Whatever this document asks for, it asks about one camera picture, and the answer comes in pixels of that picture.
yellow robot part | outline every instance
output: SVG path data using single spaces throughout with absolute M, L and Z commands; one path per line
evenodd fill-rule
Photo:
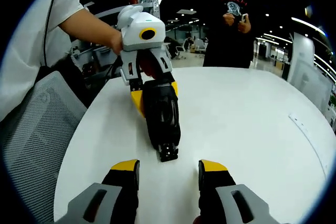
M 176 96 L 178 96 L 178 91 L 177 91 L 177 83 L 176 81 L 172 82 L 172 86 L 175 90 Z M 140 114 L 145 117 L 145 111 L 143 108 L 143 101 L 142 101 L 142 90 L 136 90 L 131 92 L 131 97 L 132 101 L 135 104 L 136 108 L 140 112 Z
M 156 35 L 156 29 L 149 27 L 149 28 L 142 29 L 139 34 L 139 37 L 140 39 L 143 39 L 143 40 L 149 40 L 149 39 L 154 38 L 155 35 Z
M 212 162 L 205 159 L 202 159 L 201 162 L 204 165 L 205 172 L 220 172 L 222 170 L 227 170 L 227 168 L 224 165 L 217 162 Z
M 132 159 L 124 162 L 117 163 L 111 167 L 111 170 L 129 170 L 133 172 L 136 168 L 138 160 Z

black strap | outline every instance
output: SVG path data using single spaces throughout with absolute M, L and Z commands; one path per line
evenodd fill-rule
M 53 7 L 53 4 L 54 4 L 54 0 L 51 0 L 49 11 L 48 11 L 48 16 L 47 16 L 47 20 L 46 20 L 44 38 L 43 38 L 43 56 L 44 56 L 44 64 L 45 64 L 46 67 L 48 66 L 47 65 L 47 56 L 46 56 L 46 40 L 47 40 L 48 25 L 49 25 L 49 20 L 50 20 L 50 13 L 51 13 L 51 9 Z

cable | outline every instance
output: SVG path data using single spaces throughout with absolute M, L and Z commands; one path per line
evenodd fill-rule
M 113 68 L 113 64 L 111 64 L 109 70 L 107 71 L 106 75 L 105 75 L 105 80 L 107 79 L 107 76 L 109 75 L 109 72 L 111 71 L 111 69 Z
M 53 7 L 54 0 L 51 0 L 48 15 L 47 15 L 47 20 L 46 20 L 46 27 L 44 30 L 44 38 L 43 38 L 43 56 L 44 56 L 44 64 L 47 67 L 47 56 L 46 56 L 46 40 L 47 40 L 47 31 L 48 31 L 48 25 L 49 25 L 49 20 L 50 20 L 50 13 L 51 13 L 51 8 Z

hand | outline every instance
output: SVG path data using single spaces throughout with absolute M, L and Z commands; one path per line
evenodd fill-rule
M 240 31 L 243 34 L 246 34 L 249 31 L 251 31 L 251 23 L 248 18 L 248 15 L 246 15 L 245 18 L 246 18 L 245 22 L 240 21 L 238 24 L 238 31 Z
M 123 49 L 121 32 L 118 30 L 115 31 L 115 35 L 113 35 L 111 39 L 111 49 L 116 55 L 120 55 L 120 52 Z
M 231 13 L 226 13 L 223 15 L 224 23 L 228 26 L 233 25 L 235 22 L 235 16 L 233 16 Z

white table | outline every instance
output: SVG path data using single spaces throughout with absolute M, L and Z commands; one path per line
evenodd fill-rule
M 319 110 L 272 73 L 231 68 L 174 69 L 178 83 L 179 157 L 161 163 L 129 87 L 110 80 L 74 133 L 57 180 L 54 217 L 120 161 L 140 160 L 137 223 L 192 223 L 198 209 L 198 160 L 228 167 L 269 204 L 279 222 L 298 223 L 325 185 L 311 144 L 289 119 L 294 113 L 330 174 L 336 140 Z

